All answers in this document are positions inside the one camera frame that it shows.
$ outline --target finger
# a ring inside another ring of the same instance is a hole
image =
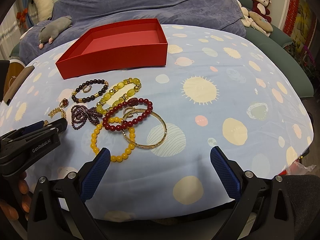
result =
[[[18,187],[22,194],[27,194],[29,192],[29,186],[25,180],[19,180]]]
[[[25,212],[30,211],[30,205],[31,205],[31,198],[28,195],[22,196],[22,208]]]
[[[19,218],[18,212],[12,206],[8,205],[6,202],[1,200],[0,207],[7,219],[17,220]]]
[[[24,171],[23,173],[20,174],[20,179],[25,179],[27,177],[27,172]]]

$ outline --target light blue tablecloth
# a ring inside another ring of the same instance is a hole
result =
[[[310,119],[292,86],[252,43],[234,34],[201,27],[162,27],[169,43],[165,67],[63,80],[55,62],[73,43],[69,42],[31,62],[35,70],[10,105],[0,106],[4,134],[39,120],[50,120],[48,113],[63,98],[71,99],[71,92],[86,80],[105,79],[112,86],[129,77],[141,80],[142,88],[136,96],[154,103],[154,111],[167,123],[168,136],[158,148],[135,148],[127,160],[110,164],[95,195],[86,202],[97,219],[166,218],[224,204],[231,199],[210,163],[213,146],[218,145],[243,170],[272,178],[313,140]],[[129,88],[132,85],[125,86],[109,103]],[[93,85],[90,95],[100,89],[101,85]],[[85,105],[92,107],[96,103]],[[69,124],[73,105],[72,102],[66,109]],[[89,122],[80,130],[69,125],[60,136],[61,146],[28,169],[31,191],[40,176],[63,178],[91,161],[95,156],[90,148],[94,128]],[[162,134],[161,124],[152,116],[136,127],[139,143],[155,143]],[[127,142],[121,133],[101,130],[97,146],[120,155]]]

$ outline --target red beaded bracelet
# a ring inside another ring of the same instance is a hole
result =
[[[144,113],[139,115],[137,118],[134,118],[132,121],[123,121],[121,125],[117,125],[117,126],[108,124],[108,120],[110,120],[111,116],[114,115],[122,107],[137,106],[139,104],[140,105],[145,104],[148,106],[148,108],[145,110]],[[138,122],[142,122],[143,119],[148,117],[148,115],[151,113],[152,110],[153,110],[152,102],[149,101],[147,98],[146,99],[131,98],[128,100],[128,102],[124,101],[123,103],[118,104],[118,106],[113,107],[113,109],[111,109],[108,113],[106,113],[105,117],[102,119],[103,121],[102,126],[106,130],[110,130],[112,132],[116,130],[121,131],[122,129],[127,129],[128,127],[132,127],[134,124],[138,124]]]

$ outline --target screw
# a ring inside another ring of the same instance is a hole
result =
[[[278,176],[276,176],[276,180],[281,182],[282,181],[282,177],[278,175]]]
[[[244,174],[248,178],[252,178],[253,177],[253,173],[251,171],[246,171]]]
[[[44,182],[45,182],[45,177],[41,177],[41,178],[39,179],[39,182],[40,182],[40,183],[44,183]]]
[[[70,172],[69,174],[68,174],[68,178],[69,179],[73,179],[73,178],[75,178],[76,177],[76,173],[74,172],[74,171],[72,171],[72,172]]]

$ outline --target dark red teddy bear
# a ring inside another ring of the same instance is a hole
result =
[[[271,0],[252,0],[252,11],[259,14],[263,18],[265,18],[269,23],[271,23],[271,17],[267,16],[270,14],[268,5],[271,3]]]

